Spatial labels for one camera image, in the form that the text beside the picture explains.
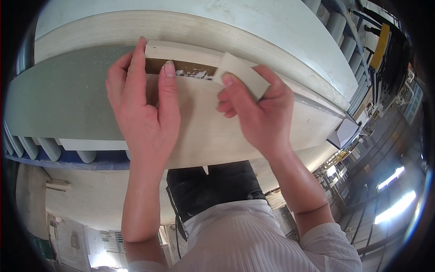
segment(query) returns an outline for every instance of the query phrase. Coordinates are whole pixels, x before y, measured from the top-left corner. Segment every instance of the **white striped shirt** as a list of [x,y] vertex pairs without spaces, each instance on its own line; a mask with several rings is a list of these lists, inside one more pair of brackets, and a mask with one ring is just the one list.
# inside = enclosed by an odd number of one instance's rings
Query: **white striped shirt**
[[286,238],[265,200],[213,206],[187,220],[188,252],[170,269],[132,262],[129,272],[361,271],[361,260],[337,223],[308,231],[300,244]]

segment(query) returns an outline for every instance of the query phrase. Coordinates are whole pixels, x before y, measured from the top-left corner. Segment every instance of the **wrist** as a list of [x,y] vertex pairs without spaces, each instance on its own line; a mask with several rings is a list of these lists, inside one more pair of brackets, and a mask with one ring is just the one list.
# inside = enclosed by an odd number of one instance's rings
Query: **wrist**
[[291,158],[294,154],[293,149],[291,148],[290,143],[288,146],[276,148],[274,150],[270,150],[269,152],[265,152],[263,154],[264,158],[269,162],[275,161],[284,161]]

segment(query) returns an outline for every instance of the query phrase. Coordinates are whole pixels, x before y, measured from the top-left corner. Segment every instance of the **white panel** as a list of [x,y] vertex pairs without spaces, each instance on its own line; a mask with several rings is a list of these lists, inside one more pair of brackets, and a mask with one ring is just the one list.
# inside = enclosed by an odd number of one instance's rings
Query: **white panel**
[[316,71],[347,100],[357,88],[336,42],[300,0],[279,0],[274,4],[263,0],[53,0],[40,14],[36,38],[74,20],[119,10],[173,11],[223,22],[289,52]]
[[128,150],[125,141],[59,139],[65,150],[99,151],[99,150]]

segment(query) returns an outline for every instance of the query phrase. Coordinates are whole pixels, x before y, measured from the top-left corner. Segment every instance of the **black pants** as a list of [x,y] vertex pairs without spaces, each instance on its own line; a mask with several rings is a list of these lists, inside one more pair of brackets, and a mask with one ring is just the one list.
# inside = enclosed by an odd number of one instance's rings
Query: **black pants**
[[249,199],[266,199],[249,161],[170,169],[167,184],[181,221],[220,204]]

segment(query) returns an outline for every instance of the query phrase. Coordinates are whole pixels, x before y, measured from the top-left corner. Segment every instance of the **white foam block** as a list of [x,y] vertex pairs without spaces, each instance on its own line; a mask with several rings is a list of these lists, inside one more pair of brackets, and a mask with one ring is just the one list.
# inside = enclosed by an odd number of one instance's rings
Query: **white foam block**
[[228,52],[222,57],[221,64],[219,64],[219,67],[214,73],[213,81],[224,85],[222,75],[226,72],[232,73],[238,77],[251,92],[252,98],[255,101],[260,100],[270,86],[269,82],[254,69]]

